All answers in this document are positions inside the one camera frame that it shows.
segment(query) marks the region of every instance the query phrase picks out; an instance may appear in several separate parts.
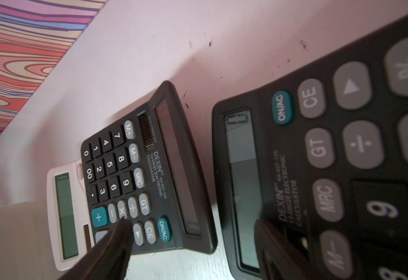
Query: mrc button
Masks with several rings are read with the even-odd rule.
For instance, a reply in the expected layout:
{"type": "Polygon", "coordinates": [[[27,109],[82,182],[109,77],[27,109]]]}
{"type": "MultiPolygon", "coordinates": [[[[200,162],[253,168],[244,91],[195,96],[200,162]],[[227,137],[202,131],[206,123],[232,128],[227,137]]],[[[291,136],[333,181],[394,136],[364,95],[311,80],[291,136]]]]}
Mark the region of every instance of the mrc button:
{"type": "Polygon", "coordinates": [[[289,124],[294,118],[293,100],[286,91],[278,91],[271,100],[272,118],[280,126],[289,124]]]}
{"type": "Polygon", "coordinates": [[[333,180],[316,180],[313,184],[313,198],[316,211],[322,219],[337,222],[344,216],[341,189],[333,180]]]}

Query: white object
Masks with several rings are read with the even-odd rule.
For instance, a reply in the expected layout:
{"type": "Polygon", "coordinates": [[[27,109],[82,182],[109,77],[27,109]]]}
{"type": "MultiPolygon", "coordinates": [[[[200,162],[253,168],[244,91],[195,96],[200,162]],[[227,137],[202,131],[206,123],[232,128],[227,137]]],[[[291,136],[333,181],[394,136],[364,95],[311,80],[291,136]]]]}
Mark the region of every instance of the white object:
{"type": "Polygon", "coordinates": [[[83,166],[81,160],[50,169],[47,173],[47,217],[49,220],[50,241],[52,243],[53,257],[56,268],[60,271],[74,266],[86,253],[87,242],[94,246],[89,208],[87,206],[86,188],[83,179],[83,166]],[[56,198],[55,176],[68,173],[70,191],[72,195],[73,218],[78,244],[78,255],[64,259],[62,253],[61,226],[59,221],[58,201],[56,198]],[[84,233],[84,225],[88,225],[89,238],[84,233]]]}

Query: teal plus button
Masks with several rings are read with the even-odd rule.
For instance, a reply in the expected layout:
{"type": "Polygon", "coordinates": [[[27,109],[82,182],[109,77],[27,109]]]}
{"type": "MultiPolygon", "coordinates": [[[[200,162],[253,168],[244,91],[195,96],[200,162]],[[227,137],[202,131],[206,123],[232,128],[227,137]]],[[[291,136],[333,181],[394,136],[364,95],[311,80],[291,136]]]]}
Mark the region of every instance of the teal plus button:
{"type": "Polygon", "coordinates": [[[272,117],[280,126],[289,124],[294,118],[293,100],[287,91],[279,91],[271,100],[272,117]]]}
{"type": "Polygon", "coordinates": [[[166,218],[160,218],[157,221],[157,228],[159,229],[160,239],[163,242],[168,242],[171,239],[170,222],[166,218]]]}
{"type": "Polygon", "coordinates": [[[106,207],[98,207],[92,210],[92,223],[94,227],[102,227],[109,222],[108,210],[106,207]]]}

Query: number key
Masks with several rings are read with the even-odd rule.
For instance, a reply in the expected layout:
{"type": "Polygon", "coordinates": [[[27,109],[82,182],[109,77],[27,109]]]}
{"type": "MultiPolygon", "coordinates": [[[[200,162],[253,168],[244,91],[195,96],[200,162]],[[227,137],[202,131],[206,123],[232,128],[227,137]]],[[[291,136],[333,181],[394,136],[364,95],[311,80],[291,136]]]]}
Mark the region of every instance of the number key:
{"type": "Polygon", "coordinates": [[[108,192],[108,182],[103,181],[98,183],[98,197],[100,201],[103,202],[109,199],[109,192],[108,192]]]}
{"type": "Polygon", "coordinates": [[[128,150],[125,148],[119,149],[115,156],[117,158],[118,169],[123,169],[129,166],[128,150]]]}
{"type": "Polygon", "coordinates": [[[352,189],[364,237],[407,248],[407,187],[399,183],[355,181],[352,189]]]}
{"type": "Polygon", "coordinates": [[[108,154],[105,156],[105,165],[106,165],[106,174],[111,174],[117,171],[115,166],[115,157],[114,154],[108,154]]]}
{"type": "Polygon", "coordinates": [[[112,150],[112,148],[113,148],[112,147],[112,140],[111,140],[111,136],[110,136],[108,131],[104,132],[101,135],[100,139],[101,139],[101,145],[103,147],[103,152],[107,153],[110,150],[112,150]]]}
{"type": "Polygon", "coordinates": [[[103,159],[94,161],[95,175],[97,179],[101,179],[106,176],[105,167],[103,165],[103,159]]]}
{"type": "Polygon", "coordinates": [[[112,141],[114,142],[114,146],[120,146],[125,142],[125,133],[122,130],[121,125],[116,125],[111,129],[112,141]]]}

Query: on/ac button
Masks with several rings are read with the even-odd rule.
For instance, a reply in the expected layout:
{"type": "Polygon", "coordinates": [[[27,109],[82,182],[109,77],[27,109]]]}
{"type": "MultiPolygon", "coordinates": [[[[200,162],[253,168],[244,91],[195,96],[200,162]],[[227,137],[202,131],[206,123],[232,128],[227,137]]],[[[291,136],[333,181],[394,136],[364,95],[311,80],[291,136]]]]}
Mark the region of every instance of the on/ac button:
{"type": "Polygon", "coordinates": [[[276,124],[284,126],[293,120],[293,100],[288,92],[276,92],[271,100],[271,109],[272,118],[276,124]]]}

